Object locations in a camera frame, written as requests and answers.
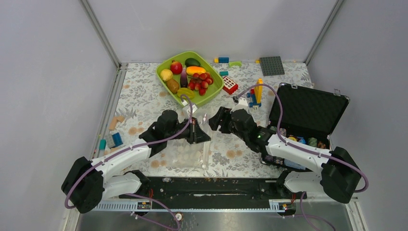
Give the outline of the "yellow orange mango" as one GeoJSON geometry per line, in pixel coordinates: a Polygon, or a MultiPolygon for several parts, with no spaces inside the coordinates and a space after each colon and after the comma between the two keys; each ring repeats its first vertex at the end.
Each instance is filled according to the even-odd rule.
{"type": "Polygon", "coordinates": [[[193,76],[196,73],[200,75],[200,74],[206,73],[206,70],[200,66],[189,66],[186,68],[186,73],[189,76],[193,76]]]}

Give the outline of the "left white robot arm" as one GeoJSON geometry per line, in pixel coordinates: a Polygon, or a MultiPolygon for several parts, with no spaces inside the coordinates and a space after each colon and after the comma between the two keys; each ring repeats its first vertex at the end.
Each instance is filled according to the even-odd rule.
{"type": "Polygon", "coordinates": [[[149,193],[149,179],[139,170],[120,175],[126,167],[147,160],[167,147],[168,140],[185,140],[200,144],[211,138],[199,126],[197,118],[182,122],[173,110],[165,110],[146,131],[129,146],[100,158],[78,158],[72,165],[61,190],[66,195],[64,206],[84,214],[102,200],[133,193],[143,198],[149,193]]]}

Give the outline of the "teal small brick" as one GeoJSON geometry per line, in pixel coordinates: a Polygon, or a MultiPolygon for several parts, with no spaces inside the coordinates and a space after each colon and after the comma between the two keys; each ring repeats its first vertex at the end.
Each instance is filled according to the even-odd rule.
{"type": "Polygon", "coordinates": [[[228,72],[228,71],[220,71],[219,74],[220,74],[221,76],[228,76],[228,75],[229,75],[229,72],[228,72]]]}

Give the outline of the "yellow green starfruit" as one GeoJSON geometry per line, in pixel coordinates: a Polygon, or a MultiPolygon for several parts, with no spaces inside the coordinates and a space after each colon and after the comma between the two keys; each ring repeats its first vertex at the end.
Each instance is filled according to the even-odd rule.
{"type": "Polygon", "coordinates": [[[177,95],[181,98],[182,95],[188,96],[190,99],[194,99],[195,93],[189,88],[180,88],[177,90],[177,95]]]}

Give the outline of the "clear zip top bag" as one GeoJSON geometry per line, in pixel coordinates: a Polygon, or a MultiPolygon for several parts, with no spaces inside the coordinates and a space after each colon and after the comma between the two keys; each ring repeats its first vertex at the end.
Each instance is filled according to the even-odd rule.
{"type": "Polygon", "coordinates": [[[166,166],[208,169],[210,144],[210,141],[189,144],[185,139],[170,140],[163,151],[166,166]]]}

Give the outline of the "L-shaped wooden block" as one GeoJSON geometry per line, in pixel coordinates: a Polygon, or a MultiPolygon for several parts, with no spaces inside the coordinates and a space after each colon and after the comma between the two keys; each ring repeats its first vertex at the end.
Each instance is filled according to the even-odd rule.
{"type": "Polygon", "coordinates": [[[122,115],[120,115],[120,116],[114,116],[114,117],[112,118],[112,120],[111,120],[109,126],[108,126],[108,129],[109,129],[110,131],[115,130],[116,127],[117,127],[117,124],[118,124],[118,123],[123,123],[124,120],[125,120],[125,117],[122,116],[122,115]]]}

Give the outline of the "teal block at rail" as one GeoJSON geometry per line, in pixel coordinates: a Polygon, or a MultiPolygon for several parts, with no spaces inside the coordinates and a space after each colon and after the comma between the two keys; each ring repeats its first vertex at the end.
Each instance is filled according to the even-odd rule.
{"type": "Polygon", "coordinates": [[[105,140],[105,139],[101,139],[101,140],[99,141],[98,149],[99,149],[99,150],[105,150],[105,148],[106,148],[106,140],[105,140]]]}

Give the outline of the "red strawberry bunch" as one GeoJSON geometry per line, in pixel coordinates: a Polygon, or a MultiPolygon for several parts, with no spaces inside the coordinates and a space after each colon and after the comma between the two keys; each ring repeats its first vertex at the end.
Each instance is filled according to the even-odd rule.
{"type": "Polygon", "coordinates": [[[206,95],[209,86],[214,83],[213,78],[209,72],[203,74],[194,74],[193,76],[188,76],[189,82],[188,87],[192,91],[197,91],[200,96],[206,95]]]}

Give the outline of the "yellow blue brick tower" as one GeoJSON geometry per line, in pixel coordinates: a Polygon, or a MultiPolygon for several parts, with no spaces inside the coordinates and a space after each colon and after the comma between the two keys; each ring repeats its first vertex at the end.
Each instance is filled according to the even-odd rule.
{"type": "Polygon", "coordinates": [[[262,106],[262,86],[255,86],[246,94],[248,105],[250,108],[258,109],[262,106]]]}

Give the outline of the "red white window brick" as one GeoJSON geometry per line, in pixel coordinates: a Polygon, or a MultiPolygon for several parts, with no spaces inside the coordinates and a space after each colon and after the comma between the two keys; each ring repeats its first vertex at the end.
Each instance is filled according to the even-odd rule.
{"type": "Polygon", "coordinates": [[[231,80],[228,76],[224,76],[223,81],[223,90],[229,95],[232,95],[239,87],[238,84],[231,80]]]}

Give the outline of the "green plastic tray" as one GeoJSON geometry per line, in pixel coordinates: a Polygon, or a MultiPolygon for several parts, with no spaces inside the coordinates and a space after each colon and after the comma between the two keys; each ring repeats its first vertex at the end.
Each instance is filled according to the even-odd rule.
{"type": "Polygon", "coordinates": [[[158,65],[157,76],[170,95],[182,105],[186,93],[192,103],[201,107],[214,99],[224,87],[218,72],[199,54],[182,52],[158,65]]]}

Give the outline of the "dark green avocado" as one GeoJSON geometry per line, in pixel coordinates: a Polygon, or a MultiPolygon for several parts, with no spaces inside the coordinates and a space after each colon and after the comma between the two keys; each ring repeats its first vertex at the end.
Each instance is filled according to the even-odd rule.
{"type": "Polygon", "coordinates": [[[190,67],[190,66],[198,66],[201,67],[201,64],[198,60],[194,59],[194,58],[187,58],[185,60],[185,66],[186,67],[190,67]]]}

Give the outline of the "long wooden block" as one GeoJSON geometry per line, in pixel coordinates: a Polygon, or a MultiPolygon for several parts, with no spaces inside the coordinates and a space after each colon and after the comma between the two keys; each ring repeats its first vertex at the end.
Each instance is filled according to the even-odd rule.
{"type": "Polygon", "coordinates": [[[103,155],[106,156],[106,155],[108,155],[108,154],[111,154],[111,153],[116,152],[116,151],[119,150],[119,149],[120,149],[120,147],[114,147],[114,148],[110,148],[110,149],[105,149],[103,155]]]}

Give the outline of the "yellow lemon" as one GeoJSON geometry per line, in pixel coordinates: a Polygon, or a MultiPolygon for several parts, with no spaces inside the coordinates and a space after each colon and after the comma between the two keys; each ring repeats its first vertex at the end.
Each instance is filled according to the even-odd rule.
{"type": "Polygon", "coordinates": [[[170,69],[163,69],[160,74],[159,77],[164,81],[167,82],[170,79],[173,78],[173,72],[170,69]]]}

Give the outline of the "red pomegranate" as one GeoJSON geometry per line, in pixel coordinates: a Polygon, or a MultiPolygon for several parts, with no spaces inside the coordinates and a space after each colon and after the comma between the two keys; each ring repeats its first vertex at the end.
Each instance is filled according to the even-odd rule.
{"type": "Polygon", "coordinates": [[[181,74],[183,69],[183,66],[181,64],[181,62],[179,61],[175,61],[173,60],[171,65],[170,65],[170,71],[174,74],[174,75],[179,75],[181,74]]]}

